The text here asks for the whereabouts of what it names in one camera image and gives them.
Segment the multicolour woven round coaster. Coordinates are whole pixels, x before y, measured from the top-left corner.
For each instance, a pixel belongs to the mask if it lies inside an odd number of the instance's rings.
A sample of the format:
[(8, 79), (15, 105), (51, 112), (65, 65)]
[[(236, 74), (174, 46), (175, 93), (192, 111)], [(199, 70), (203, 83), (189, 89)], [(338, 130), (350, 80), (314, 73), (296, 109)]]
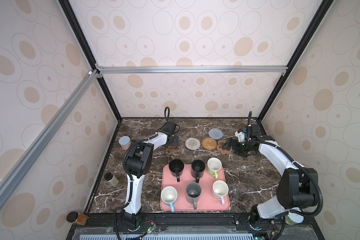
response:
[(187, 149), (192, 151), (197, 150), (201, 145), (200, 141), (196, 138), (188, 138), (185, 144)]

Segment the cork paw print coaster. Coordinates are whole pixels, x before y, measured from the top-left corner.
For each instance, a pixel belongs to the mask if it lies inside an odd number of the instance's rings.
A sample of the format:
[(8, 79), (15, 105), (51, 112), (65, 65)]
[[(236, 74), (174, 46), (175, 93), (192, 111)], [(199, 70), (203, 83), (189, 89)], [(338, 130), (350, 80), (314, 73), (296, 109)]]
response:
[(217, 150), (222, 154), (222, 155), (230, 155), (232, 153), (232, 149), (230, 150), (226, 150), (224, 145), (226, 144), (227, 140), (219, 140), (218, 141), (218, 145), (217, 145)]

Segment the blue woven round coaster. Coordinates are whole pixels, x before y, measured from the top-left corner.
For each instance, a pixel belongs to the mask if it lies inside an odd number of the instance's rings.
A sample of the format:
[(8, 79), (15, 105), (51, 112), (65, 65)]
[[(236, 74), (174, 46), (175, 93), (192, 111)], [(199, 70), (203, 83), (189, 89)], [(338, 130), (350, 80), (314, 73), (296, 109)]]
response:
[(214, 140), (220, 140), (224, 136), (223, 132), (219, 129), (211, 129), (209, 130), (209, 137)]

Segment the rattan woven round coaster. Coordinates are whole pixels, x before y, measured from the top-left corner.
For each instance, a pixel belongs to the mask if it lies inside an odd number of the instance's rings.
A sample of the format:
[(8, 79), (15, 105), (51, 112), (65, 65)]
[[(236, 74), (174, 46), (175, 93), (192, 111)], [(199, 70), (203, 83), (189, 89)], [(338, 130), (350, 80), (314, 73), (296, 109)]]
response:
[(202, 141), (202, 146), (204, 149), (212, 151), (217, 147), (217, 142), (212, 138), (205, 138)]

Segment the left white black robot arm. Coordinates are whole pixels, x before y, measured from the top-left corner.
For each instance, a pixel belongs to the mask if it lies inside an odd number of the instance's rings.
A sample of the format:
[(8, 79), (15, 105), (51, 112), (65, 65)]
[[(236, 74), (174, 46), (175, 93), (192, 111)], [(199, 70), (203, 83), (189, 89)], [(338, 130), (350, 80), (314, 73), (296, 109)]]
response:
[(178, 145), (179, 136), (157, 132), (151, 137), (134, 142), (128, 148), (123, 160), (123, 169), (128, 180), (126, 202), (115, 208), (121, 211), (121, 220), (128, 226), (135, 229), (140, 226), (142, 188), (152, 164), (153, 151), (162, 146)]

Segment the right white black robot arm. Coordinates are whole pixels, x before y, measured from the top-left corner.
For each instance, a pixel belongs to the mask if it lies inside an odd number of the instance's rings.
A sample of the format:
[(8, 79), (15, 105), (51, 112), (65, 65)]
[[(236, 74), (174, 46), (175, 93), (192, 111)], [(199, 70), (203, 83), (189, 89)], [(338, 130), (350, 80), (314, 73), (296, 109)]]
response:
[(259, 152), (281, 175), (276, 196), (252, 207), (249, 217), (252, 225), (260, 220), (276, 219), (288, 214), (315, 217), (323, 209), (324, 199), (317, 171), (295, 161), (271, 136), (251, 136), (242, 142), (229, 139), (222, 149), (233, 150), (242, 157), (251, 151)]

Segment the black mug back left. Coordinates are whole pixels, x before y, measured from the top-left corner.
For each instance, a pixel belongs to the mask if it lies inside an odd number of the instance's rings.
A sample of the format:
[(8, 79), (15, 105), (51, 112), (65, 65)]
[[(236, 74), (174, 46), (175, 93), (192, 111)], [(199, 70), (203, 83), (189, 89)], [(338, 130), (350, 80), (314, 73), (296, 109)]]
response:
[(180, 182), (180, 176), (183, 173), (184, 167), (185, 167), (185, 164), (180, 159), (174, 159), (174, 160), (170, 161), (170, 163), (169, 163), (169, 169), (170, 169), (171, 175), (173, 177), (176, 177), (177, 182)]

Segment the black mug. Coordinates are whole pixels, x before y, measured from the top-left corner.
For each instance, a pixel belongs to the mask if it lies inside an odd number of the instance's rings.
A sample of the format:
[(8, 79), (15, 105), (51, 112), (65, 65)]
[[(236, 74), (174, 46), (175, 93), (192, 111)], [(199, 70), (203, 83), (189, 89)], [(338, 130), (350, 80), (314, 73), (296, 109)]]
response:
[(196, 180), (196, 183), (200, 183), (200, 179), (204, 175), (206, 165), (201, 160), (194, 160), (191, 164), (191, 175)]
[(183, 173), (184, 167), (185, 167), (185, 164), (180, 159), (174, 159), (174, 160), (170, 161), (170, 163), (169, 163), (169, 169), (170, 169), (171, 175), (173, 177), (176, 177), (177, 182), (180, 182), (180, 176)]

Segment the black mug back middle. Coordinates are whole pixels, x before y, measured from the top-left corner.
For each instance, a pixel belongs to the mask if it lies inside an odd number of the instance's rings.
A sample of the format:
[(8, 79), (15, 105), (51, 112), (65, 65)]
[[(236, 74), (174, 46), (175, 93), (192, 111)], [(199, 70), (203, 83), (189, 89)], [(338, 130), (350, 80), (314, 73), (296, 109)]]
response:
[(196, 180), (196, 183), (200, 183), (200, 179), (204, 175), (206, 165), (201, 160), (194, 160), (191, 164), (191, 175)]

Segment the pink tray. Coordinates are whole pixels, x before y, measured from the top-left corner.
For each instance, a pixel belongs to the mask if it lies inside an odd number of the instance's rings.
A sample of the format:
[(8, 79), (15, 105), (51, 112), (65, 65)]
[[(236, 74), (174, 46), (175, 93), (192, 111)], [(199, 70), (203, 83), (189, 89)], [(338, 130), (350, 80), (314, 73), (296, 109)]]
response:
[[(189, 184), (196, 184), (196, 179), (191, 175), (192, 166), (185, 165), (180, 181), (177, 177), (172, 175), (169, 165), (163, 168), (162, 191), (166, 187), (172, 187), (177, 191), (177, 199), (173, 204), (167, 204), (167, 193), (160, 197), (160, 207), (163, 211), (226, 211), (230, 208), (230, 199), (228, 195), (224, 196), (224, 205), (222, 205), (221, 198), (215, 198), (213, 191), (213, 184), (217, 181), (213, 176), (204, 171), (204, 175), (200, 178), (199, 188), (191, 188), (188, 190)], [(197, 192), (201, 189), (201, 194), (197, 200), (193, 200)]]

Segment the grey mug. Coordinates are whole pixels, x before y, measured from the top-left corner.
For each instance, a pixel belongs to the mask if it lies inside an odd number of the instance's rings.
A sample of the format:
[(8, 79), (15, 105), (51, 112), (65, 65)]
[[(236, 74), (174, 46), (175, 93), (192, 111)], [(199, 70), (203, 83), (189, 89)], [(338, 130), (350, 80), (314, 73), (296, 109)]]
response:
[(186, 200), (193, 206), (194, 210), (198, 208), (197, 203), (201, 193), (202, 189), (198, 183), (190, 183), (186, 187)]

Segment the small clear bottle black cap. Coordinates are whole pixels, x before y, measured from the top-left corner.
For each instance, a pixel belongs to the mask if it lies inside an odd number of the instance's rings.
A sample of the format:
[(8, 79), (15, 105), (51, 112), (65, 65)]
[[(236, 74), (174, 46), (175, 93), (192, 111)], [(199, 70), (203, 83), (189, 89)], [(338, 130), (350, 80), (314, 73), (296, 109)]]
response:
[(109, 183), (112, 187), (116, 187), (119, 183), (119, 180), (112, 173), (108, 172), (104, 174), (104, 179), (107, 183)]

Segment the amber spice jar black cap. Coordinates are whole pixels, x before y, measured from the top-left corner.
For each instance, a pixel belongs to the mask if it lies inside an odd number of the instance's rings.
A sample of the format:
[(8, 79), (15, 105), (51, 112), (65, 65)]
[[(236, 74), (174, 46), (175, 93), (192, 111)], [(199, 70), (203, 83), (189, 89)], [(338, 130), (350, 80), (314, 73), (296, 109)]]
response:
[(78, 226), (85, 226), (87, 224), (88, 219), (89, 219), (89, 216), (87, 216), (83, 213), (78, 213), (78, 212), (70, 212), (66, 217), (66, 220), (69, 223), (72, 223), (72, 224), (78, 225)]

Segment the horizontal aluminium frame bar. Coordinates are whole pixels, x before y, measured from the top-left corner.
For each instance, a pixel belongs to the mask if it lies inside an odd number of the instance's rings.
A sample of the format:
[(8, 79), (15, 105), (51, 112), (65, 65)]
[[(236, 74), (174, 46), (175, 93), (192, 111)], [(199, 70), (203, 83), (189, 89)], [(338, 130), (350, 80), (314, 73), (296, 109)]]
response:
[(212, 73), (285, 73), (288, 66), (187, 66), (187, 67), (98, 67), (89, 73), (104, 74), (212, 74)]

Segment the diagonal aluminium frame bar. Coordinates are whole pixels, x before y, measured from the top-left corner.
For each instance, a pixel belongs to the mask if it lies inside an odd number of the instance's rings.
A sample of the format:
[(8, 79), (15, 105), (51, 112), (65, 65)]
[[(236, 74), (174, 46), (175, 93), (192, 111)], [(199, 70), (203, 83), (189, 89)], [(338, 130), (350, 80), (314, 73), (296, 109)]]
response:
[(56, 134), (62, 126), (73, 108), (77, 105), (79, 100), (84, 95), (92, 81), (94, 81), (99, 74), (99, 70), (93, 69), (78, 85), (75, 91), (65, 101), (57, 113), (53, 116), (47, 126), (40, 132), (30, 147), (24, 152), (19, 161), (14, 165), (11, 171), (0, 183), (0, 210), (28, 173), (30, 168), (46, 148), (52, 137)]

